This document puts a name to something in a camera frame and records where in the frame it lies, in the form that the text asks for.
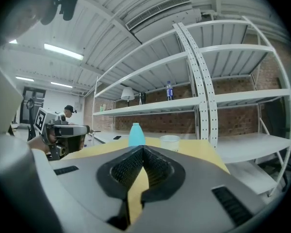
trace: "table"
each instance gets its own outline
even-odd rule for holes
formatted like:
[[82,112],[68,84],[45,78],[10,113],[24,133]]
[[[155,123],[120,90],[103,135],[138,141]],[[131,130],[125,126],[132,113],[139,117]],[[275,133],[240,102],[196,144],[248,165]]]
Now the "table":
[[[154,147],[161,146],[160,140],[152,137],[145,137],[145,144]],[[84,148],[78,152],[67,155],[62,159],[62,161],[100,155],[126,147],[128,147],[128,139],[120,139],[115,142]],[[229,173],[227,167],[207,140],[180,140],[179,153],[209,161]],[[140,203],[141,193],[148,188],[149,186],[146,171],[142,168],[128,192],[129,215],[131,223],[134,223],[142,212],[142,206]]]

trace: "fluorescent light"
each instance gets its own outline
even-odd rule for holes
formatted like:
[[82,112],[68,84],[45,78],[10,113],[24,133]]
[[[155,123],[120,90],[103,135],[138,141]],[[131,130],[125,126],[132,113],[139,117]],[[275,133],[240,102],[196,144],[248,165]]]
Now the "fluorescent light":
[[56,85],[60,85],[60,86],[64,86],[64,87],[72,88],[72,86],[70,86],[70,85],[66,85],[66,84],[62,84],[62,83],[51,82],[51,84],[56,84]]
[[17,77],[15,76],[15,78],[17,78],[18,80],[27,80],[27,81],[34,81],[33,79],[27,79],[27,78],[22,78],[22,77]]
[[58,52],[58,53],[62,53],[64,55],[68,55],[68,56],[70,56],[72,58],[75,58],[75,59],[78,59],[78,60],[82,60],[83,59],[83,55],[77,54],[75,52],[68,51],[66,49],[61,49],[61,48],[58,48],[58,47],[55,47],[55,46],[52,46],[52,45],[49,45],[49,44],[44,44],[44,49],[50,50],[50,51],[54,51],[54,52]]

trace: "blue water bottle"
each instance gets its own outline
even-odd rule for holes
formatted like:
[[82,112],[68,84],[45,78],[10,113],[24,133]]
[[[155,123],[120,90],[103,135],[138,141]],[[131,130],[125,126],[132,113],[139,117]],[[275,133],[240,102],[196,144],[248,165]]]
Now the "blue water bottle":
[[139,123],[134,122],[129,133],[128,146],[145,145],[146,139]]
[[167,81],[166,91],[167,91],[167,101],[174,100],[174,91],[173,87],[170,84],[170,81]]

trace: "doorway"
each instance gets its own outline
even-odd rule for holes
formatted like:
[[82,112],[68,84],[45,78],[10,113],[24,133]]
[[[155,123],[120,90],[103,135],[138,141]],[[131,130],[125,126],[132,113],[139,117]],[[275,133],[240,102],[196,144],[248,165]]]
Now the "doorway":
[[23,91],[24,100],[20,106],[20,117],[19,117],[20,123],[30,124],[30,122],[29,122],[29,110],[27,109],[27,106],[26,106],[28,99],[32,98],[34,100],[32,118],[35,119],[35,117],[37,116],[39,108],[40,107],[43,108],[44,97],[45,97],[45,90],[36,89],[33,87],[25,87],[24,88],[24,91]]

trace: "black cap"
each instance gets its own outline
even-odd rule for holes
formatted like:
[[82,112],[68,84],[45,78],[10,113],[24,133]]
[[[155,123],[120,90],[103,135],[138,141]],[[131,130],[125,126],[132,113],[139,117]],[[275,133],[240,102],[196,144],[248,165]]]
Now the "black cap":
[[77,112],[77,111],[73,111],[73,107],[71,105],[67,105],[65,107],[65,110],[69,110],[69,111],[71,111],[71,113],[76,113]]

